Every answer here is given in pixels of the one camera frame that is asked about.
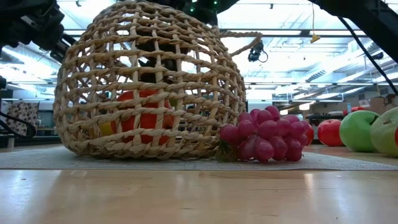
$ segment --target red grapes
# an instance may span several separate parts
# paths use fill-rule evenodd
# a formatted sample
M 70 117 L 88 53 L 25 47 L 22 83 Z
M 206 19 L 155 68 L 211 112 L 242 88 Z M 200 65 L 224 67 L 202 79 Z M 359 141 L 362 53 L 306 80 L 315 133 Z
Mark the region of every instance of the red grapes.
M 242 113 L 238 121 L 237 127 L 232 124 L 223 126 L 220 137 L 238 148 L 239 160 L 301 160 L 304 145 L 307 143 L 305 133 L 309 129 L 306 121 L 300 121 L 294 115 L 281 119 L 275 106 Z

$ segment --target wicker basket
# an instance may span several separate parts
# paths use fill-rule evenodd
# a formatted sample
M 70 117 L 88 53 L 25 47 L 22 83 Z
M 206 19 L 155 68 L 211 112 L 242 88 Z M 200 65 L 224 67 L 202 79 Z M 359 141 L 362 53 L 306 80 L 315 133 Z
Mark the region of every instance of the wicker basket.
M 58 74 L 53 108 L 64 145 L 100 157 L 212 156 L 219 128 L 245 107 L 222 36 L 233 35 L 145 1 L 103 10 Z

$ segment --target woven placemat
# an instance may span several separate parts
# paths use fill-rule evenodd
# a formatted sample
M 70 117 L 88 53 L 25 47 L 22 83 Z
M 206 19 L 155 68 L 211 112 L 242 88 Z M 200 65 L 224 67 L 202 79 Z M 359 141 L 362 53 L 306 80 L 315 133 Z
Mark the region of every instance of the woven placemat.
M 398 170 L 398 166 L 304 152 L 299 162 L 217 162 L 214 159 L 135 161 L 77 156 L 64 147 L 0 154 L 0 169 L 127 169 L 127 170 Z

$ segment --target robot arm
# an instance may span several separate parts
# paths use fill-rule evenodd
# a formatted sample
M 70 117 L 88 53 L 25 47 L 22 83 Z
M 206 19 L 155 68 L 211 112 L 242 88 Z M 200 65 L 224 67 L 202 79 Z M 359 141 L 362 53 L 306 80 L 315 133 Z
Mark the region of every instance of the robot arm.
M 398 63 L 398 15 L 382 0 L 309 0 L 333 16 L 348 18 Z
M 63 33 L 56 0 L 6 0 L 0 2 L 0 51 L 5 45 L 34 42 L 61 62 L 74 39 Z

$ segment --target table surface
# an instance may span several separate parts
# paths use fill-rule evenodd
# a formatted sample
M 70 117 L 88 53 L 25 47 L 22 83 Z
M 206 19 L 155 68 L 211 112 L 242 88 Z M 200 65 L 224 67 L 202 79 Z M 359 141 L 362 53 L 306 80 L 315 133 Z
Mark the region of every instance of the table surface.
M 306 151 L 367 157 L 334 149 Z M 0 223 L 7 224 L 397 220 L 395 171 L 0 170 Z

